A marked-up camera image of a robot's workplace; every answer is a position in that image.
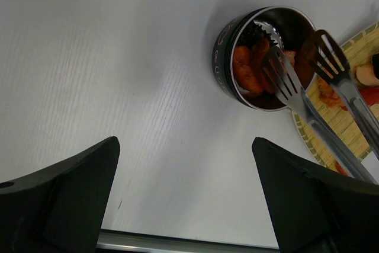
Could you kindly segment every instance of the metal tongs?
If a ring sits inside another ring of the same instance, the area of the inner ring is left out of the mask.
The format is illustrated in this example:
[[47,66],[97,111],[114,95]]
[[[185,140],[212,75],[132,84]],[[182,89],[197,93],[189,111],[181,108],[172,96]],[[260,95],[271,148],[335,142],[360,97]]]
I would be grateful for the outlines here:
[[359,93],[341,48],[328,32],[318,30],[304,43],[301,54],[340,96],[379,159],[379,122]]
[[317,112],[282,50],[272,47],[264,57],[261,68],[278,99],[305,120],[348,175],[376,184],[376,180]]

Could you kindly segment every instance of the black cup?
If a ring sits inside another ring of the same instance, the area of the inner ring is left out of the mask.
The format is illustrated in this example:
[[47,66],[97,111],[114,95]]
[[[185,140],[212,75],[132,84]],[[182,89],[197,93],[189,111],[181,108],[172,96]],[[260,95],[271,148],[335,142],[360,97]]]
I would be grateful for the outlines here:
[[[281,48],[300,50],[305,40],[314,32],[314,25],[302,12],[291,7],[273,6],[255,10],[229,22],[213,47],[213,73],[222,90],[242,104],[263,111],[278,111],[285,108],[275,95],[264,94],[255,98],[243,96],[233,77],[233,52],[243,29],[251,22],[263,25],[277,39]],[[316,74],[305,62],[296,62],[295,71],[305,89],[310,87]]]

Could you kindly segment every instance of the red pepper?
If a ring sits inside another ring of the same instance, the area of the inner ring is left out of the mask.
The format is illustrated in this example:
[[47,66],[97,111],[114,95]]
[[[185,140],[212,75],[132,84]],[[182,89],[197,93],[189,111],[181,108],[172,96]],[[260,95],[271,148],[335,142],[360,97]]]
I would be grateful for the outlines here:
[[[367,105],[372,106],[379,103],[379,86],[365,88],[359,91],[363,99],[366,101]],[[348,110],[345,106],[341,108],[345,111]]]
[[345,176],[349,176],[337,161],[336,161],[336,168],[337,168],[338,173],[345,175]]

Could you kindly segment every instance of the table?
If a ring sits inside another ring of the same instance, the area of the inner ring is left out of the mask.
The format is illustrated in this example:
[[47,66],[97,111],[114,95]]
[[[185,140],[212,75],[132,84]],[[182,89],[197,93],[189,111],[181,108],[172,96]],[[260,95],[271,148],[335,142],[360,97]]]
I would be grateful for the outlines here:
[[302,10],[340,42],[377,0],[0,0],[0,180],[117,136],[102,227],[277,247],[250,146],[311,159],[286,110],[226,96],[211,47],[233,17]]

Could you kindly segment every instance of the plate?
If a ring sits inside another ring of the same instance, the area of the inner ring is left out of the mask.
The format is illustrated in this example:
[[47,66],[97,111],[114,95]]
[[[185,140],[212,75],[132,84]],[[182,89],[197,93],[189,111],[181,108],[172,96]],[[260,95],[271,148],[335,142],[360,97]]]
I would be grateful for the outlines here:
[[[373,54],[379,53],[379,23],[372,25],[370,28],[362,31],[354,38],[350,39],[342,47],[342,50],[349,60],[352,73],[355,74],[357,66],[364,65],[371,61]],[[317,81],[308,91],[308,96],[321,114],[328,125],[342,139],[345,145],[350,148],[354,155],[363,160],[370,152],[371,148],[354,122],[348,111],[340,107],[330,108],[319,100],[319,88]],[[370,107],[376,118],[379,118],[379,104]],[[293,119],[297,126],[298,132],[308,147],[310,153],[316,158],[316,161],[336,171],[335,158],[325,148],[324,144],[318,139],[308,125],[296,113],[292,113]]]

